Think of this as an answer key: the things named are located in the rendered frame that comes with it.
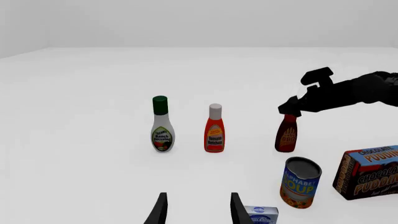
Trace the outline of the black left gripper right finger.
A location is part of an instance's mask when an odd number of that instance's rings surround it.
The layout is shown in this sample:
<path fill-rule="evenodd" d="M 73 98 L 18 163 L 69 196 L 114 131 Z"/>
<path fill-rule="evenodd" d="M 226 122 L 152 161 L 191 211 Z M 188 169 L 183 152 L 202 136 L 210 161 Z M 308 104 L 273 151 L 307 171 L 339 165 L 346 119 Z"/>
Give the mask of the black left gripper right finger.
<path fill-rule="evenodd" d="M 236 192 L 231 193 L 230 210 L 233 224 L 254 224 Z"/>

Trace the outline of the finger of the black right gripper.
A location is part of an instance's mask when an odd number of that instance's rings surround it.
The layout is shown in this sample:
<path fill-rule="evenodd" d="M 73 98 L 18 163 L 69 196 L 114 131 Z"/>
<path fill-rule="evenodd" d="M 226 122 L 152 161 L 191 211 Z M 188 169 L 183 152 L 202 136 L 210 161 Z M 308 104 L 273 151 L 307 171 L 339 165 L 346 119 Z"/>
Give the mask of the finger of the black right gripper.
<path fill-rule="evenodd" d="M 290 97 L 287 102 L 278 106 L 278 112 L 284 115 L 292 115 L 294 117 L 301 117 L 300 101 L 297 96 Z"/>

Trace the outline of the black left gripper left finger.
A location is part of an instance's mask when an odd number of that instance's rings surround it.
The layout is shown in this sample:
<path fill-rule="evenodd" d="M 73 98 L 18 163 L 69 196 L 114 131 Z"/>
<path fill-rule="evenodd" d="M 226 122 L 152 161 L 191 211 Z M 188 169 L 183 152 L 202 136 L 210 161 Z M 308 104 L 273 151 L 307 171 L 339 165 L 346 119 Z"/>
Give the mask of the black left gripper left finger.
<path fill-rule="evenodd" d="M 167 209 L 167 193 L 162 192 L 159 194 L 152 211 L 143 224 L 165 224 L 167 219 Z"/>

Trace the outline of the blue and white food box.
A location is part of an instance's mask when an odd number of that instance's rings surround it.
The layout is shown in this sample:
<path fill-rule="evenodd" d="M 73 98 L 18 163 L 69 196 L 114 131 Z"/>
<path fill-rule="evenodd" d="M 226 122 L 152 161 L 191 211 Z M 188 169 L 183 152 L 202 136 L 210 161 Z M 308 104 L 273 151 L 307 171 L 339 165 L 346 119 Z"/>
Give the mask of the blue and white food box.
<path fill-rule="evenodd" d="M 279 216 L 277 207 L 244 206 L 253 224 L 276 224 Z"/>

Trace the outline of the alphabet soup can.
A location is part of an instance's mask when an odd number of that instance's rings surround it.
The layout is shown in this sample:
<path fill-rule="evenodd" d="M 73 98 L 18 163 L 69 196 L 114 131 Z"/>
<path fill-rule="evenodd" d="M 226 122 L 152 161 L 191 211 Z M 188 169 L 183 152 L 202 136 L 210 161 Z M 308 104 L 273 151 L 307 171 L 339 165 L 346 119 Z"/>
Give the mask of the alphabet soup can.
<path fill-rule="evenodd" d="M 291 157 L 285 162 L 280 197 L 294 208 L 312 205 L 322 170 L 318 164 L 304 157 Z"/>

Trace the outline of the tomato ketchup bottle grey cap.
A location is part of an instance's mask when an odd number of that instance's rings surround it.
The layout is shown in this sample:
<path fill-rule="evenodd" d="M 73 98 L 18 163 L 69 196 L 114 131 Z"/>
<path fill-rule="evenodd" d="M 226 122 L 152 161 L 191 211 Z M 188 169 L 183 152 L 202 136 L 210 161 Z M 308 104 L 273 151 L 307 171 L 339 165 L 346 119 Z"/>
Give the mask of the tomato ketchup bottle grey cap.
<path fill-rule="evenodd" d="M 225 145 L 224 124 L 222 120 L 222 106 L 211 104 L 209 118 L 205 126 L 204 149 L 206 152 L 223 152 Z"/>

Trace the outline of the ranch dressing bottle green cap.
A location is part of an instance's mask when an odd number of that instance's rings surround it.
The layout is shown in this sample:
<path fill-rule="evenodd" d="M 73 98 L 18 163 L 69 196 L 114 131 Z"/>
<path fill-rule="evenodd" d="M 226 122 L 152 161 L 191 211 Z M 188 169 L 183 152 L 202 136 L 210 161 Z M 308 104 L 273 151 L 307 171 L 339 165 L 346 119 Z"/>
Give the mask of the ranch dressing bottle green cap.
<path fill-rule="evenodd" d="M 157 152 L 169 152 L 175 143 L 175 131 L 169 119 L 169 108 L 166 96 L 155 96 L 152 99 L 154 123 L 150 140 Z"/>

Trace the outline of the chocolate pudding box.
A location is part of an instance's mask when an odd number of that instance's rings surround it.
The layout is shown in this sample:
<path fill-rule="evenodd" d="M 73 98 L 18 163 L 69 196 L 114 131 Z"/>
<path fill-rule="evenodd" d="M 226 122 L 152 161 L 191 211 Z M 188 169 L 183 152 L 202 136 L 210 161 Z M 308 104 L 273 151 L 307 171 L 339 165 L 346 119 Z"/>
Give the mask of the chocolate pudding box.
<path fill-rule="evenodd" d="M 346 151 L 333 188 L 347 200 L 398 194 L 398 145 Z"/>

